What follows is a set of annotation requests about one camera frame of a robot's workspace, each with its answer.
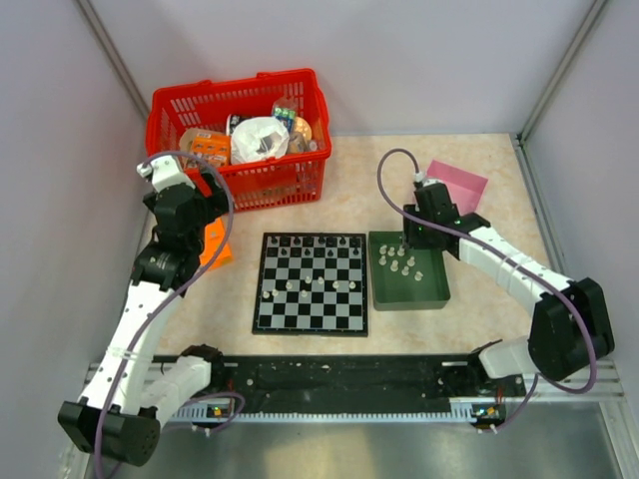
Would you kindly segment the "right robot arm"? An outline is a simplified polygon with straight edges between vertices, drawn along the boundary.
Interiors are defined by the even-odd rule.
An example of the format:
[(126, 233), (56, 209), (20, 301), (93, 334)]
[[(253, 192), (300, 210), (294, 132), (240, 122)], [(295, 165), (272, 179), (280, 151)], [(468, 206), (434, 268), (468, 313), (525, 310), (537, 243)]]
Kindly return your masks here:
[(413, 185), (416, 203), (403, 208), (407, 244), (445, 250), (483, 271), (531, 316), (528, 335), (475, 350), (478, 362), (465, 371), (473, 392), (489, 394), (515, 374), (561, 381), (614, 350), (598, 282), (555, 272), (512, 246), (482, 216), (461, 215), (441, 181), (417, 175)]

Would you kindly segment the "black and white chessboard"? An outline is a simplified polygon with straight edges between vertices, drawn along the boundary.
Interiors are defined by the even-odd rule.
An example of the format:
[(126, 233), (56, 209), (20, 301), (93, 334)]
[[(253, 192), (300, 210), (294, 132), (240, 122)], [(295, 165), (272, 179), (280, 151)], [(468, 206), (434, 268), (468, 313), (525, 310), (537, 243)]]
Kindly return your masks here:
[(265, 233), (252, 333), (368, 336), (366, 235)]

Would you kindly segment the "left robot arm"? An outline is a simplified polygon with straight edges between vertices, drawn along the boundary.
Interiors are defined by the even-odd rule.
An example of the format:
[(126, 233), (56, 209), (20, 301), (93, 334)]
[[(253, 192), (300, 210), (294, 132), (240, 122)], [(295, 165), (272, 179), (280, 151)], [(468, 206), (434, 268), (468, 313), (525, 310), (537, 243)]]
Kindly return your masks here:
[[(183, 170), (185, 157), (203, 168), (198, 177)], [(234, 215), (230, 188), (216, 168), (180, 151), (155, 154), (137, 172), (153, 188), (144, 197), (156, 220), (152, 237), (134, 260), (122, 315), (98, 369), (79, 398), (58, 412), (73, 444), (92, 455), (98, 478), (107, 459), (146, 464), (171, 417), (195, 394), (216, 395), (227, 381), (215, 364), (220, 353), (196, 345), (163, 377), (145, 382), (170, 316), (208, 269), (201, 262), (207, 225)]]

